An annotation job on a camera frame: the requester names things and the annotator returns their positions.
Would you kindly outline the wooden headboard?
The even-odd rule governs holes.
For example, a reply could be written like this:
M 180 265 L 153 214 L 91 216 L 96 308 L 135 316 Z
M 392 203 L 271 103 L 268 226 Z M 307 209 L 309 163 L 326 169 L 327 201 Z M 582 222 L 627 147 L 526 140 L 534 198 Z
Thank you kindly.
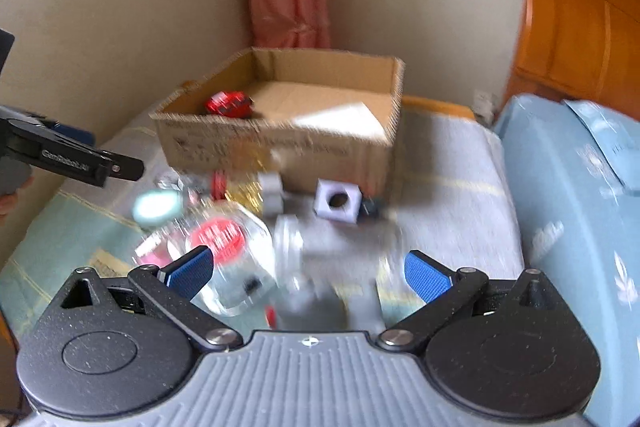
M 524 0 L 503 98 L 587 100 L 639 116 L 639 0 Z

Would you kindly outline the bottle of golden capsules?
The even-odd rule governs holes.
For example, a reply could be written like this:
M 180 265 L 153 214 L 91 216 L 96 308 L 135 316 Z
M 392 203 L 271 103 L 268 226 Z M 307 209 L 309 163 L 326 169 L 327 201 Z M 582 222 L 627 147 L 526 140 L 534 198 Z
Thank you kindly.
M 283 184 L 277 172 L 216 171 L 209 192 L 213 199 L 236 202 L 256 216 L 273 217 L 284 211 Z

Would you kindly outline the grey cat figurine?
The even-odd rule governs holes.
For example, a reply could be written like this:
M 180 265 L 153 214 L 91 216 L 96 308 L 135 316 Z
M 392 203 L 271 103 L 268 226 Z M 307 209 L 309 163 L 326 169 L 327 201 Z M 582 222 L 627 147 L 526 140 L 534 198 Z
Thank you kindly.
M 280 332 L 356 331 L 375 337 L 386 329 L 374 280 L 340 294 L 326 280 L 295 274 L 279 286 L 265 317 L 270 329 Z

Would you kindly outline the clear case red label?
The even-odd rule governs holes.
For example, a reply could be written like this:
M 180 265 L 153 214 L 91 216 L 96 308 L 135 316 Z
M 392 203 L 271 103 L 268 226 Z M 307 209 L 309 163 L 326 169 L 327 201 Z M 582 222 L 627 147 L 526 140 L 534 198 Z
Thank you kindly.
M 206 246 L 213 275 L 200 291 L 206 308 L 236 317 L 276 286 L 271 233 L 262 219 L 237 202 L 199 205 L 183 218 L 185 251 Z

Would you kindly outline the blue floral bedding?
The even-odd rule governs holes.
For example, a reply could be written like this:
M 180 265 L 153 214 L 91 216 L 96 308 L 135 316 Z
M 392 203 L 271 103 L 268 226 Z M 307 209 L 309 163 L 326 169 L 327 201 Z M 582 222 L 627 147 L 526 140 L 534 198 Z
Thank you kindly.
M 600 355 L 586 414 L 597 426 L 638 425 L 638 120 L 519 95 L 494 130 L 525 261 L 546 273 Z

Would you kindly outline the white wall socket plug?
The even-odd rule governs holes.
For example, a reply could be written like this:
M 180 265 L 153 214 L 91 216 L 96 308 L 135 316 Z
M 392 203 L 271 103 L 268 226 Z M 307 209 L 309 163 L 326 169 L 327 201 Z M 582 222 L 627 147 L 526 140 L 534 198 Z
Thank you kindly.
M 496 107 L 495 95 L 488 91 L 475 90 L 473 94 L 472 112 L 480 118 L 494 117 Z

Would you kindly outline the brown cardboard box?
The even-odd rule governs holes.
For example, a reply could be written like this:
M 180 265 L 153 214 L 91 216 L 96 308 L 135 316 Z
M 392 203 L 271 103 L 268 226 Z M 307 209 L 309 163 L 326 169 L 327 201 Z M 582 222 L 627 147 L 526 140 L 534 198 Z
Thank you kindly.
M 322 49 L 243 50 L 208 78 L 175 91 L 150 115 L 167 164 L 186 173 L 275 171 L 286 191 L 319 179 L 387 191 L 405 64 Z M 219 91 L 242 91 L 253 116 L 208 115 Z

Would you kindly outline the black robot cube toy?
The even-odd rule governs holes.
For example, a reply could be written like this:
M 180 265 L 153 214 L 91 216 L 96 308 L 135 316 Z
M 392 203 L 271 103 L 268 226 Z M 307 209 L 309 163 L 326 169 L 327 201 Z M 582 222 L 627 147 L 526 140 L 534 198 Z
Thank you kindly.
M 383 204 L 364 196 L 355 184 L 319 179 L 314 196 L 314 213 L 320 219 L 356 225 L 362 219 L 381 216 Z

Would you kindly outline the grey green checked blanket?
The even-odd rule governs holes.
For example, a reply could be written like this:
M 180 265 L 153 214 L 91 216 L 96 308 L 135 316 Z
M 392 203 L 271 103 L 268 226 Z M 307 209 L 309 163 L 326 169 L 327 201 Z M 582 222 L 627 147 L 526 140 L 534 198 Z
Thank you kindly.
M 103 188 L 67 180 L 35 217 L 1 271 L 1 310 L 16 337 L 32 328 L 73 269 L 90 265 L 118 277 L 134 266 L 145 234 L 131 219 L 132 204 L 169 168 L 147 113 L 105 146 L 142 159 L 145 176 Z M 472 119 L 402 110 L 388 217 L 400 251 L 419 249 L 493 279 L 514 279 L 524 268 L 500 140 Z

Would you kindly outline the mint green oval case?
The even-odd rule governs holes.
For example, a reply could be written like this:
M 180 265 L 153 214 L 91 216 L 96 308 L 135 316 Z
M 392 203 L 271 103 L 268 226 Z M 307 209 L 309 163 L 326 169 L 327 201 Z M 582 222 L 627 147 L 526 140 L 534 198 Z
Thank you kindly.
M 152 190 L 136 198 L 131 216 L 140 228 L 154 229 L 181 217 L 183 210 L 183 196 L 180 192 Z

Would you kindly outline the red toy train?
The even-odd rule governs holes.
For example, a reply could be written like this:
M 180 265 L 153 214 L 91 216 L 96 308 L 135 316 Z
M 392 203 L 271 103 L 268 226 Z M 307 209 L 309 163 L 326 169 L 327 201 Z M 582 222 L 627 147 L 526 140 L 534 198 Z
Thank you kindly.
M 232 119 L 246 119 L 253 116 L 253 101 L 242 91 L 219 91 L 204 104 L 208 115 Z

